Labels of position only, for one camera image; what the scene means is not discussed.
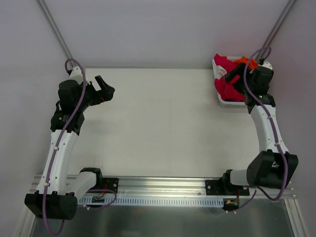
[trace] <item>red cloth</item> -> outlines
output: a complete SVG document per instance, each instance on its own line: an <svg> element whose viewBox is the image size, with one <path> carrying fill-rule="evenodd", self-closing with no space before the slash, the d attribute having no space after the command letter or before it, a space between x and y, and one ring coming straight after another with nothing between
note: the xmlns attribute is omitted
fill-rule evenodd
<svg viewBox="0 0 316 237"><path fill-rule="evenodd" d="M227 58L221 57L220 55L216 54L214 57L215 64L218 66L222 66L227 73L230 73L237 64L228 60ZM240 78L240 76L235 76L234 79L227 83L225 82L224 77L220 79L215 79L215 88L218 91L218 93L221 95L222 100L224 101L244 101L245 96L243 94L240 94L238 91L236 91L233 87L233 84Z"/></svg>

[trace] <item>wall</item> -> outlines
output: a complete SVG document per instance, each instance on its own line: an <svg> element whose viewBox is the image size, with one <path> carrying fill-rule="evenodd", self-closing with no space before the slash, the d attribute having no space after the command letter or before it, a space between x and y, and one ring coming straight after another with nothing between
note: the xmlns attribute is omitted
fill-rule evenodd
<svg viewBox="0 0 316 237"><path fill-rule="evenodd" d="M0 2L0 233L12 236L46 160L65 58L34 0Z"/></svg>
<svg viewBox="0 0 316 237"><path fill-rule="evenodd" d="M311 236L316 233L316 2L300 0L273 43L275 69L271 92L276 99L282 137L299 157L293 183Z"/></svg>
<svg viewBox="0 0 316 237"><path fill-rule="evenodd" d="M123 68L209 68L215 53L251 54L286 3L47 0L74 57L87 67Z"/></svg>

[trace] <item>pile of fabric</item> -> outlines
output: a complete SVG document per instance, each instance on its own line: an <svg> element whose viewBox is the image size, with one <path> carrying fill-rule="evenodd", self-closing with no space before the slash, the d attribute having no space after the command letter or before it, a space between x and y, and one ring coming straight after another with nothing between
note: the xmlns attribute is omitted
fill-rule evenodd
<svg viewBox="0 0 316 237"><path fill-rule="evenodd" d="M236 91L233 84L239 79L239 76L234 77L234 79L227 83L224 79L226 73L230 73L238 64L247 63L248 58L242 57L235 61L228 60L226 56L215 55L213 59L213 70L215 74L215 87L217 92L221 95L224 101L244 101L245 96ZM249 63L251 69L255 69L258 63L252 59Z"/></svg>

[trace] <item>table surface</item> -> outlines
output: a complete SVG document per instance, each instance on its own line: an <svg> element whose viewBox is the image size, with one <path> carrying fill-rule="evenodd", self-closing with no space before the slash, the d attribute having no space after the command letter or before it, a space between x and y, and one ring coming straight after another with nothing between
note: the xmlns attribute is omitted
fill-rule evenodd
<svg viewBox="0 0 316 237"><path fill-rule="evenodd" d="M87 69L116 91L89 107L68 174L84 167L103 175L220 177L258 155L246 108L221 108L212 70Z"/></svg>

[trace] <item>gray floor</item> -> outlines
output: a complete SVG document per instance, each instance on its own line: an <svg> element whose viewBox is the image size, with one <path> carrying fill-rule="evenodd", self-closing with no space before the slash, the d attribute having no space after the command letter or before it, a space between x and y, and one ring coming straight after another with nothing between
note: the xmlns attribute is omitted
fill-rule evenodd
<svg viewBox="0 0 316 237"><path fill-rule="evenodd" d="M61 221L50 220L57 231ZM43 220L31 237L49 237ZM60 237L294 237L284 201L255 199L236 215L194 207L112 206L101 211L80 208L66 221Z"/></svg>

